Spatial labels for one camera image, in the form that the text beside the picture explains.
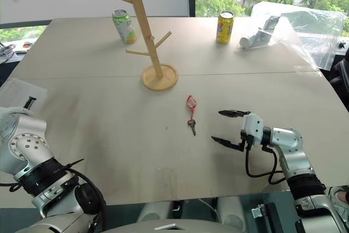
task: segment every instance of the green soda can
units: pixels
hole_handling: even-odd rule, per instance
[[[122,41],[125,43],[135,42],[137,39],[136,31],[132,26],[129,14],[123,9],[118,9],[113,12],[112,18]]]

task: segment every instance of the key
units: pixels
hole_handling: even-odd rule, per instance
[[[194,136],[196,136],[195,124],[196,124],[195,120],[188,120],[188,126],[191,127],[191,130]]]

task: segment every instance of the wooden mug tree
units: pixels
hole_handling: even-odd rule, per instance
[[[143,5],[143,0],[122,0],[133,4],[138,23],[140,25],[144,41],[146,42],[148,52],[138,52],[126,50],[126,53],[150,56],[153,65],[146,68],[142,75],[143,84],[155,91],[165,91],[173,87],[178,80],[176,69],[169,64],[161,64],[159,61],[157,47],[159,47],[170,35],[168,32],[156,44],[149,27],[147,14]]]

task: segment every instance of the plastic bag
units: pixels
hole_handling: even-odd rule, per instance
[[[346,16],[271,2],[260,2],[252,9],[251,26],[242,48],[283,42],[311,65],[330,70]]]

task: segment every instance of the white tabletop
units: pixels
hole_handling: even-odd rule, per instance
[[[56,158],[85,158],[76,168],[109,205],[287,189],[249,178],[245,154],[210,138],[239,141],[241,120],[219,115],[223,109],[250,110],[268,126],[297,129],[319,179],[349,183],[349,114],[319,72],[187,75],[162,93],[146,89],[139,76],[26,81],[48,90],[39,117]],[[197,100],[196,136],[186,124],[189,94]],[[254,173],[272,168],[270,154],[256,148],[250,163]],[[11,178],[1,173],[1,180]],[[32,206],[24,190],[0,188],[0,196],[2,207]]]
[[[133,21],[139,40],[125,44],[110,17],[53,20],[15,75],[22,79],[140,76],[151,60],[125,53],[126,49],[147,52],[138,23]],[[217,18],[149,18],[155,42],[172,32],[158,48],[158,55],[180,75],[314,71],[282,44],[238,50],[249,22],[236,18],[231,42],[222,45],[215,41]]]

